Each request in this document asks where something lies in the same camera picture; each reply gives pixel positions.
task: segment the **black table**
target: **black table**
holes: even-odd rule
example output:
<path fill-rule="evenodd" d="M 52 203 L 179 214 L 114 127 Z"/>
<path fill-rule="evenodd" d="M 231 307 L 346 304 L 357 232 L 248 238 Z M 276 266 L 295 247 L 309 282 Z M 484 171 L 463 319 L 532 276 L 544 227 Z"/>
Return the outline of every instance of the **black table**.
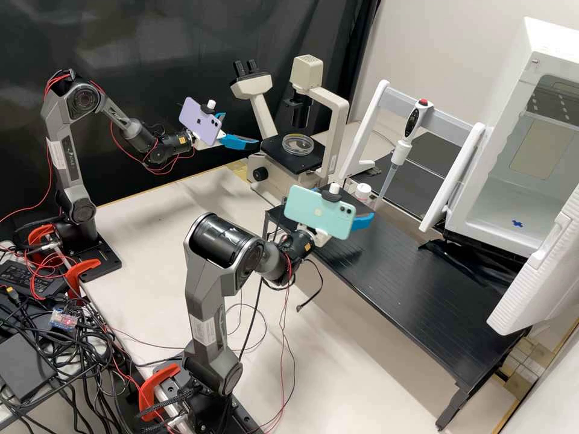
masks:
<path fill-rule="evenodd" d="M 344 193 L 357 213 L 371 211 Z M 277 222 L 282 206 L 265 212 Z M 280 228 L 296 223 L 281 214 Z M 439 416 L 444 429 L 458 410 L 496 371 L 524 331 L 501 336 L 486 319 L 501 295 L 485 288 L 376 215 L 369 228 L 348 240 L 331 239 L 313 255 L 412 339 L 453 376 L 458 391 Z"/>

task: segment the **black curtain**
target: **black curtain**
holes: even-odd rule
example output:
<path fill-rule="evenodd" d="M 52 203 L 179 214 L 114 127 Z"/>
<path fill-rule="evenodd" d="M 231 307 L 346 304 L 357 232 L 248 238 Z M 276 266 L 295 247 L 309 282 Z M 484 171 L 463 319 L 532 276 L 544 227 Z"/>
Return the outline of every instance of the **black curtain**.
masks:
<path fill-rule="evenodd" d="M 351 98 L 376 0 L 5 0 L 0 2 L 0 149 L 4 199 L 0 218 L 36 203 L 48 184 L 44 125 L 39 112 L 46 80 L 73 67 L 95 80 L 129 115 L 181 129 L 186 96 L 211 98 L 227 112 L 224 130 L 259 138 L 248 101 L 229 83 L 232 62 L 255 58 L 272 74 L 266 100 L 281 130 L 289 124 L 283 98 L 295 56 L 324 61 L 324 86 Z M 312 109 L 309 133 L 327 128 L 328 114 Z M 96 204 L 106 203 L 245 157 L 218 147 L 178 162 L 156 177 L 128 159 L 102 115 L 73 125 L 84 183 Z M 41 215 L 54 212 L 52 193 Z M 0 225 L 38 217 L 23 213 Z"/>

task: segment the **microscope stage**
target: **microscope stage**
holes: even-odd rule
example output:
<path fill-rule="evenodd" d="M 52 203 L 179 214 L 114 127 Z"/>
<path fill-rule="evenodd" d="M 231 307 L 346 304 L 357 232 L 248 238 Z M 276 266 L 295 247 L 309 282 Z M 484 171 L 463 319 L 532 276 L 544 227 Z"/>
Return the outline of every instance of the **microscope stage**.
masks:
<path fill-rule="evenodd" d="M 321 167 L 324 157 L 325 146 L 315 139 L 314 150 L 306 156 L 296 156 L 287 152 L 282 146 L 282 139 L 287 133 L 264 139 L 261 143 L 261 150 L 280 165 L 285 167 L 294 175 L 299 175 L 305 171 L 314 171 Z"/>

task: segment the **robotic arm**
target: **robotic arm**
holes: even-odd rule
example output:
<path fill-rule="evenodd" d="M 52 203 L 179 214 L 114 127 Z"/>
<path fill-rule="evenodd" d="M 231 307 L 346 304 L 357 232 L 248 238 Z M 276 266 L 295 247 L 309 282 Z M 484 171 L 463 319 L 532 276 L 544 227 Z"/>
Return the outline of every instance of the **robotic arm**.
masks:
<path fill-rule="evenodd" d="M 243 367 L 227 346 L 224 297 L 237 294 L 253 271 L 276 285 L 287 284 L 314 244 L 315 236 L 305 229 L 274 244 L 213 213 L 195 220 L 184 241 L 193 340 L 183 359 L 195 378 L 218 395 L 231 393 Z"/>
<path fill-rule="evenodd" d="M 56 200 L 73 223 L 65 233 L 89 242 L 98 236 L 96 207 L 83 184 L 71 125 L 89 113 L 99 112 L 117 125 L 126 141 L 146 157 L 146 165 L 162 165 L 172 156 L 190 151 L 195 141 L 187 129 L 156 137 L 140 120 L 129 118 L 93 81 L 76 75 L 72 69 L 56 73 L 49 80 L 40 111 L 57 177 Z"/>

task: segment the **microscope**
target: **microscope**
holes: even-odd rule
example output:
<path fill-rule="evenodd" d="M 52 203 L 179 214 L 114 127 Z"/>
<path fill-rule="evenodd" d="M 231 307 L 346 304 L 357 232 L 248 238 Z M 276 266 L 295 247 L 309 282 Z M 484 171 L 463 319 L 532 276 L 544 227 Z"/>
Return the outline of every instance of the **microscope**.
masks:
<path fill-rule="evenodd" d="M 293 110 L 294 130 L 279 134 L 264 99 L 272 87 L 271 75 L 260 71 L 253 59 L 247 65 L 246 70 L 239 60 L 234 62 L 237 78 L 231 90 L 237 98 L 250 100 L 263 138 L 261 151 L 248 158 L 247 178 L 252 189 L 278 205 L 294 184 L 308 189 L 324 186 L 336 170 L 348 101 L 321 86 L 324 64 L 320 59 L 309 54 L 298 56 L 289 78 L 293 96 L 285 100 Z M 307 127 L 313 101 L 332 110 L 325 146 L 296 131 Z"/>

